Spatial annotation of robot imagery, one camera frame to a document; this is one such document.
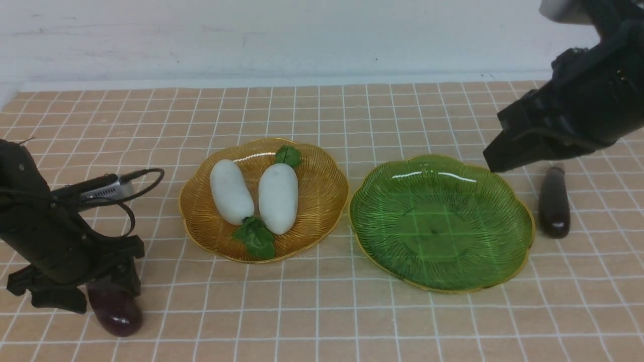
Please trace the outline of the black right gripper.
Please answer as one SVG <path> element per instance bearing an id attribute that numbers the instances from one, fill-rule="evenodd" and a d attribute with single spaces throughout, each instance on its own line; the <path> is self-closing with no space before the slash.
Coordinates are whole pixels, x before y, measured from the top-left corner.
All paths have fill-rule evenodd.
<path id="1" fill-rule="evenodd" d="M 485 148 L 490 171 L 573 159 L 642 128 L 642 47 L 571 48 L 552 78 L 501 110 L 502 132 Z"/>

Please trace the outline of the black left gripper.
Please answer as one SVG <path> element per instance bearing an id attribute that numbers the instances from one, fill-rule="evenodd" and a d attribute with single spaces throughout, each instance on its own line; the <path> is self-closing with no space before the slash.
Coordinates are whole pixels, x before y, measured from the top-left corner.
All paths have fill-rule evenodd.
<path id="1" fill-rule="evenodd" d="M 35 308 L 77 314 L 85 314 L 88 303 L 76 287 L 95 279 L 108 277 L 131 296 L 140 296 L 134 260 L 144 255 L 143 241 L 136 235 L 106 237 L 87 226 L 43 213 L 6 215 L 6 243 L 30 264 L 9 275 L 7 290 L 16 296 L 29 290 Z"/>

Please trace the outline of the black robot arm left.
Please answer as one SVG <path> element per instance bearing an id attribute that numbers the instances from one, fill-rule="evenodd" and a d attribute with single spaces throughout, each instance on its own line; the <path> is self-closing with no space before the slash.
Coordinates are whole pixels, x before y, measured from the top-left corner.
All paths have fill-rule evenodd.
<path id="1" fill-rule="evenodd" d="M 30 293 L 35 308 L 83 314 L 81 286 L 106 279 L 134 297 L 142 293 L 135 261 L 144 255 L 136 235 L 94 231 L 76 199 L 57 199 L 25 146 L 2 140 L 2 241 L 28 262 L 9 275 L 7 291 Z"/>

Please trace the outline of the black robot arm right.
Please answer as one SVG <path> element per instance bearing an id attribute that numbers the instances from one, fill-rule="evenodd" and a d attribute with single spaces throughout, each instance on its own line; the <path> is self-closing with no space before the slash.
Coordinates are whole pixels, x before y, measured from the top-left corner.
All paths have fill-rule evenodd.
<path id="1" fill-rule="evenodd" d="M 502 131 L 483 151 L 492 172 L 591 154 L 642 128 L 642 1 L 542 1 L 539 11 L 591 25 L 600 41 L 561 53 L 545 85 L 498 112 Z"/>

